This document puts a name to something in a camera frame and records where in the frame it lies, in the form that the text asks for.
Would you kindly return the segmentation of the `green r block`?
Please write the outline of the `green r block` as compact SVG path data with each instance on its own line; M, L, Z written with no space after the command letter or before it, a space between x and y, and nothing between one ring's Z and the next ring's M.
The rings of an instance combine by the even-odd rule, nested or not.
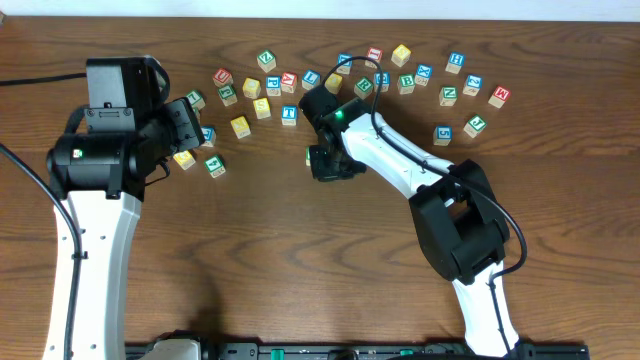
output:
M311 159L310 159L310 147L306 148L305 151L305 164L306 166L310 167L311 166Z
M366 99L374 90L373 82L366 76L361 77L354 85L354 93L360 99Z

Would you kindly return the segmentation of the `green B block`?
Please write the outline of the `green B block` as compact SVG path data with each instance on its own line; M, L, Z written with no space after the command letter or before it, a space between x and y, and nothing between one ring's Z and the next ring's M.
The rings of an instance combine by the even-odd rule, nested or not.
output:
M411 94L416 86L414 76L412 74L401 74L398 77L397 86L400 95Z

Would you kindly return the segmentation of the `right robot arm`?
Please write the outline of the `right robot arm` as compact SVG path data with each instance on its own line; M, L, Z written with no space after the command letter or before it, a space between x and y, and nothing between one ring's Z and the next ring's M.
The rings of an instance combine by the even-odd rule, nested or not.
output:
M317 87L302 96L299 108L318 137L309 149L313 177L331 182L373 170L394 186L408 201L423 255L454 286L468 347L479 356L515 355L519 336L502 277L504 245L516 226L483 169L422 150L359 98L340 104Z

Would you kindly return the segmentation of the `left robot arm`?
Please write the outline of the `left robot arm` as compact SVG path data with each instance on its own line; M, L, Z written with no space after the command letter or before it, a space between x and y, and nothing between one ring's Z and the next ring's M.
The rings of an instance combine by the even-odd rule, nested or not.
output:
M148 176L204 137L152 56L91 58L89 102L46 157L57 260L46 359L122 359L128 263Z

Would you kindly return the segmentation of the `green 7 block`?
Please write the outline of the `green 7 block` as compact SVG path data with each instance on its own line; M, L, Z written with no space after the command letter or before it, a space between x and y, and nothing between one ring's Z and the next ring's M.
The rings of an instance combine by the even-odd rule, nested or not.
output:
M206 106L205 98L198 90L191 90L186 95L186 98L188 99L190 105L198 111L201 111Z

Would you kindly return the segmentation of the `yellow O block middle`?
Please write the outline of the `yellow O block middle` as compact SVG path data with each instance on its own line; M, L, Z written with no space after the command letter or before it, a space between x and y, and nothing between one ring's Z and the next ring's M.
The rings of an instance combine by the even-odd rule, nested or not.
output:
M337 95L342 88L343 77L337 73L330 74L324 82L325 88L334 95Z

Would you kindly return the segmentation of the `red A block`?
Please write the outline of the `red A block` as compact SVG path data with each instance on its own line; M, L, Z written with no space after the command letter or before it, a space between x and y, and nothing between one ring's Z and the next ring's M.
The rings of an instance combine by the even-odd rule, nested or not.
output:
M285 93L294 93L297 88L298 76L292 72L284 72L281 75L281 91Z

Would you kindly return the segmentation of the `blue L block left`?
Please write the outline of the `blue L block left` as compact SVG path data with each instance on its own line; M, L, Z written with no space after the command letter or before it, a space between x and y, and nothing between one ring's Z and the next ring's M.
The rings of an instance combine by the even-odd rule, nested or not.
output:
M204 137L202 147L213 147L216 141L215 129L210 126L202 126L201 131Z

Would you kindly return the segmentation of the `yellow block centre left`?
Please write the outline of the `yellow block centre left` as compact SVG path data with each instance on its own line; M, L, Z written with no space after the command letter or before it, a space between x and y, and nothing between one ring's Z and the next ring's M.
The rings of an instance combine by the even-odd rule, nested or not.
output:
M231 120L230 124L238 139L245 138L251 134L249 123L244 116L239 116Z

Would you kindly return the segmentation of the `red U block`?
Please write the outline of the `red U block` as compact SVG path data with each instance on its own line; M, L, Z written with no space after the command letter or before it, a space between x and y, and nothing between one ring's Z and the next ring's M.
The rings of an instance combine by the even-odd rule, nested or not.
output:
M233 84L233 77L230 71L225 68L217 69L212 75L212 80L216 87L220 88L225 85Z

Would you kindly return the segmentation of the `yellow block upper left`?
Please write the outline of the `yellow block upper left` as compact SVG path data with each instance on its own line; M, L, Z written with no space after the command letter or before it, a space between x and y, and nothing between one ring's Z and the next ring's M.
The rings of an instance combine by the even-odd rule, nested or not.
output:
M243 83L242 91L245 97L255 100L261 92L261 83L259 80L247 77Z

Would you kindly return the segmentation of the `blue 5 block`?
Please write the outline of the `blue 5 block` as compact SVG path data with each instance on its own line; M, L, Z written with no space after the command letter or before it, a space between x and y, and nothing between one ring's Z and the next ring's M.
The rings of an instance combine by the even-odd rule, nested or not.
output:
M453 130L450 126L439 125L434 129L433 145L447 146L453 139Z

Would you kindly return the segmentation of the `green Z block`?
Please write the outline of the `green Z block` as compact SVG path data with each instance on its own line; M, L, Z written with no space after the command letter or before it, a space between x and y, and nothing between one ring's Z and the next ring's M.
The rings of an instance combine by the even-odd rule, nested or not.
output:
M277 66L275 55L268 49L257 55L257 63L265 73L269 73Z

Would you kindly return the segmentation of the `red I block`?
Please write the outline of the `red I block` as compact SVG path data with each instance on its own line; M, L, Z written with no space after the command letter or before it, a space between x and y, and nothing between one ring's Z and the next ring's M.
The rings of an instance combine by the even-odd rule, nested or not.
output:
M383 51L380 48L370 47L367 51L366 57L367 60L365 61L365 65L376 69L383 57Z

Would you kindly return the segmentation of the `blue X block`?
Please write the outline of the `blue X block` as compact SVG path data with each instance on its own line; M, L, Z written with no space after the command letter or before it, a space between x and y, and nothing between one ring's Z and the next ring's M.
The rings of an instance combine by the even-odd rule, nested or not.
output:
M426 86L431 79L433 69L429 65L418 64L414 75L414 80L417 85Z

